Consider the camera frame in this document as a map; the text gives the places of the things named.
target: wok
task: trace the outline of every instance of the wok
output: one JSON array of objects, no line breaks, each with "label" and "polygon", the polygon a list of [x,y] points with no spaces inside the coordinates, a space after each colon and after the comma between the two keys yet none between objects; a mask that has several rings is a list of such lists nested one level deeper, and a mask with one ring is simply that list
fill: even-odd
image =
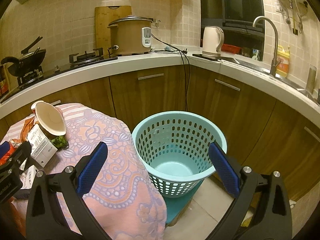
[{"label": "wok", "polygon": [[29,52],[34,45],[36,45],[43,37],[38,37],[33,43],[21,51],[23,56],[18,59],[16,57],[5,57],[1,60],[1,64],[12,62],[13,64],[8,67],[8,71],[15,77],[24,76],[26,73],[34,71],[40,66],[44,60],[46,49],[37,48],[35,51]]}]

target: white kettle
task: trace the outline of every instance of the white kettle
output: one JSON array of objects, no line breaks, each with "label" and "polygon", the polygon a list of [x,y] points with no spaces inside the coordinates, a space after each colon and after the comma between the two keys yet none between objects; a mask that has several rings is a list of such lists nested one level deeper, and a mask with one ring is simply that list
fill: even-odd
[{"label": "white kettle", "polygon": [[220,27],[207,26],[204,28],[202,54],[220,56],[224,43],[224,33]]}]

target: kitchen counter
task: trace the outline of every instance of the kitchen counter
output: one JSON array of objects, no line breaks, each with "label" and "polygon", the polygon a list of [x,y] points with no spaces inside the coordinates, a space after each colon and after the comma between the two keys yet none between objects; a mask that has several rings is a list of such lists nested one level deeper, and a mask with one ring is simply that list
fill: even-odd
[{"label": "kitchen counter", "polygon": [[[255,70],[230,62],[213,62],[201,59],[192,56],[193,53],[201,52],[188,52],[191,65],[220,73],[257,88],[289,105],[320,128],[320,107],[290,86]],[[265,68],[269,68],[268,65],[262,62],[257,63]],[[87,81],[135,70],[171,65],[182,65],[180,54],[149,53],[119,57],[116,61],[97,63],[71,70],[43,80],[12,96],[0,105],[0,119],[34,100]]]}]

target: kitchen sink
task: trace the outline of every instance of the kitchen sink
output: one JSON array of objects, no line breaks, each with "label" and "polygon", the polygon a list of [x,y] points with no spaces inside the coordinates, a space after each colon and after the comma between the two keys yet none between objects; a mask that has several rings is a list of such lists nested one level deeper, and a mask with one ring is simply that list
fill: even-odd
[{"label": "kitchen sink", "polygon": [[[254,69],[254,70],[257,70],[261,73],[264,73],[264,74],[267,74],[269,75],[270,74],[270,70],[268,70],[267,68],[263,68],[263,67],[260,67],[260,66],[257,66],[255,64],[252,64],[252,63],[249,63],[249,62],[246,62],[246,61],[243,61],[243,60],[240,60],[240,59],[235,59],[235,58],[232,58],[232,60],[228,60],[227,58],[224,58],[223,60],[226,60],[226,61],[229,61],[229,62],[232,62],[232,63],[237,63],[243,67],[247,67],[247,68],[251,68],[251,69]],[[287,85],[289,85],[290,87],[294,88],[295,90],[297,90],[298,92],[302,93],[303,95],[305,95],[307,98],[311,99],[312,101],[314,101],[315,103],[317,102],[315,98],[313,98],[313,96],[311,95],[310,92],[308,92],[305,88],[297,85],[296,83],[292,82],[291,80],[287,79],[287,78],[284,78],[278,74],[276,74],[275,78]]]}]

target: pot lid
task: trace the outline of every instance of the pot lid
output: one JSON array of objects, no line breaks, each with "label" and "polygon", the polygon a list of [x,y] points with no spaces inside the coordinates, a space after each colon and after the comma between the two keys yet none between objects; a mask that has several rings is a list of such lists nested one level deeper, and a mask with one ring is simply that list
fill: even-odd
[{"label": "pot lid", "polygon": [[[36,51],[29,52],[29,53],[23,55],[19,60],[23,60],[23,59],[25,59],[25,58],[27,58],[27,57],[30,57],[30,56],[33,55],[35,52],[36,52]],[[39,50],[36,52],[36,54],[37,54],[37,53],[41,53],[41,52],[46,52],[46,49],[39,49]]]},{"label": "pot lid", "polygon": [[119,19],[116,19],[116,20],[112,21],[111,23],[109,23],[109,25],[108,25],[108,26],[113,25],[113,24],[118,23],[118,22],[130,21],[130,20],[143,20],[143,21],[149,21],[149,22],[152,22],[152,20],[151,20],[151,19],[146,18],[146,17],[142,17],[142,16],[135,16],[135,15],[128,15],[127,17],[119,18]]}]

